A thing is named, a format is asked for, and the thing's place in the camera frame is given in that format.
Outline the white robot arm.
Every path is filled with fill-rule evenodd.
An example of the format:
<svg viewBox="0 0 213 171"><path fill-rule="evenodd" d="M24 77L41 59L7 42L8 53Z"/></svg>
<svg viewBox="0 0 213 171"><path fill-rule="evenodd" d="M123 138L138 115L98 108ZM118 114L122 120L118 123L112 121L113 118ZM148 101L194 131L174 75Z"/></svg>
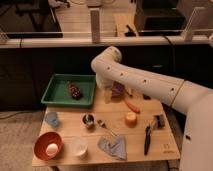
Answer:
<svg viewBox="0 0 213 171"><path fill-rule="evenodd" d="M106 48L91 62L99 88L119 82L158 99L186 116L179 171L213 171L213 89L121 64L122 54Z"/></svg>

